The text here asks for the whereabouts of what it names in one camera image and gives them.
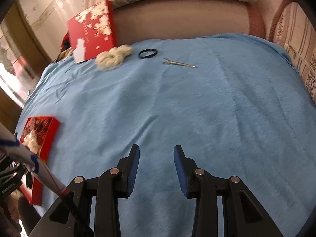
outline open red box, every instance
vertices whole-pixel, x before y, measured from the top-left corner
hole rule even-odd
[[[52,143],[54,141],[55,134],[58,130],[60,122],[54,116],[36,116],[36,117],[29,117],[25,123],[24,129],[26,128],[28,122],[32,118],[37,118],[39,120],[51,119],[51,122],[47,128],[47,132],[44,137],[43,144],[37,154],[37,156],[43,161],[43,163],[47,163],[47,159],[49,156],[49,152],[52,147]],[[32,189],[26,187],[25,175],[22,177],[22,185],[20,186],[21,191],[27,198],[30,204],[32,205],[41,205],[42,203],[42,190],[43,185],[40,183],[36,178],[34,178]]]

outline fluffy hair tie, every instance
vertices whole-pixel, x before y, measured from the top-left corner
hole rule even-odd
[[[113,47],[108,52],[102,52],[95,58],[99,70],[111,70],[118,68],[124,61],[124,57],[132,53],[132,48],[124,44],[120,47]]]

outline red box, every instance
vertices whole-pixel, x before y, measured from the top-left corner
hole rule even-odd
[[[25,123],[24,129],[32,118],[37,118],[41,120],[51,119],[46,135],[44,137],[42,147],[37,154],[37,156],[42,160],[42,162],[46,164],[48,156],[49,156],[49,152],[51,150],[52,143],[54,141],[54,137],[58,130],[60,122],[53,116],[29,117]],[[32,189],[29,189],[28,187],[26,187],[26,184],[25,184],[25,175],[22,177],[22,183],[23,184],[20,186],[20,189],[25,195],[25,197],[27,198],[27,200],[29,201],[29,203],[32,205],[41,205],[42,204],[42,190],[43,190],[42,183],[40,183],[36,178],[34,178]]]
[[[95,58],[116,47],[111,1],[102,1],[68,21],[68,36],[75,63]]]

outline white scrunchie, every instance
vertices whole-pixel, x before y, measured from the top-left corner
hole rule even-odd
[[[108,52],[102,52],[95,58],[95,63],[100,70],[111,70],[118,68],[123,63],[124,57],[132,53],[132,47],[124,44],[113,47]]]
[[[123,55],[114,50],[99,53],[95,58],[95,63],[99,70],[111,70],[121,66],[123,60]]]

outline blue fabric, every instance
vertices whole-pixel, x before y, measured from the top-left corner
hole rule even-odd
[[[316,110],[286,52],[241,34],[132,47],[111,71],[72,57],[51,64],[17,131],[29,116],[60,120],[48,166],[65,185],[101,175],[138,144],[134,192],[119,200],[123,236],[191,236],[195,200],[180,190],[178,144],[214,176],[239,176],[283,235],[295,236],[316,204]],[[139,59],[146,48],[159,53]],[[43,211],[55,198],[44,189]]]

